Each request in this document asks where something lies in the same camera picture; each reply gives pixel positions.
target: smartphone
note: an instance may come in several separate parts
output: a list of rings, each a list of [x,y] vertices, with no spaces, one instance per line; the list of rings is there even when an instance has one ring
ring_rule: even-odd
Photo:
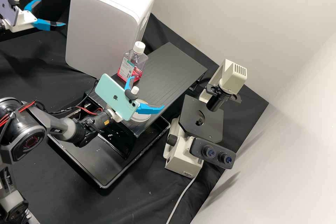
[[[130,102],[124,88],[106,73],[101,76],[94,91],[126,121],[131,119],[139,107],[139,102],[136,100]]]

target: microscope cable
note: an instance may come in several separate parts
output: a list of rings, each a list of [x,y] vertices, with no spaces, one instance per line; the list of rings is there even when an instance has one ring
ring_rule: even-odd
[[[200,171],[198,171],[198,173],[195,175],[195,177],[190,181],[190,183],[187,185],[187,187],[186,187],[186,188],[184,189],[184,191],[181,193],[181,195],[180,195],[179,199],[177,200],[177,202],[176,202],[176,204],[175,204],[175,206],[174,206],[174,208],[173,208],[173,210],[172,210],[172,212],[171,212],[171,214],[170,214],[170,216],[169,216],[169,218],[168,218],[166,224],[169,224],[170,219],[173,217],[174,212],[175,212],[177,206],[179,205],[179,203],[180,203],[180,201],[181,201],[183,195],[186,193],[186,191],[189,189],[189,187],[190,187],[190,186],[192,185],[192,183],[195,181],[195,179],[196,179],[197,175],[199,174],[199,172],[200,172]]]

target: microscope stage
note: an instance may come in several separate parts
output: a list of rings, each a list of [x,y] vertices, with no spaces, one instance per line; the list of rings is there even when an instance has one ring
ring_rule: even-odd
[[[224,111],[208,110],[207,104],[185,95],[179,120],[183,130],[191,136],[204,138],[214,143],[223,139]]]

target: black tablecloth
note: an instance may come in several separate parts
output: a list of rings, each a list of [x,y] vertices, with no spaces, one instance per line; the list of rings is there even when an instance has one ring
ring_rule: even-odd
[[[206,76],[211,76],[218,67],[151,16],[144,36],[147,52],[168,41],[207,67]],[[0,97],[38,99],[49,111],[80,100],[94,80],[66,65],[65,44],[66,37],[61,33],[44,31],[0,42]],[[199,87],[196,93],[189,91],[188,94],[197,96],[201,90]],[[249,88],[244,86],[241,93],[244,103],[240,107],[226,105],[229,118],[224,124],[223,144],[235,151],[267,106],[267,102]],[[178,115],[182,100],[183,97],[164,113],[166,119]],[[165,138],[154,144],[107,191],[93,186],[47,141],[13,166],[14,177],[41,223],[165,223],[190,181],[164,169]],[[171,223],[189,223],[222,172],[205,162]]]

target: white wall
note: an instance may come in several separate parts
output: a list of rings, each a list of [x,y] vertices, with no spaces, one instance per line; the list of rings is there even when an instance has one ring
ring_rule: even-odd
[[[194,218],[335,223],[336,34],[269,105]]]
[[[153,13],[246,66],[271,103],[193,223],[335,223],[336,0],[156,0]]]
[[[155,0],[153,14],[268,101],[336,30],[336,0]]]

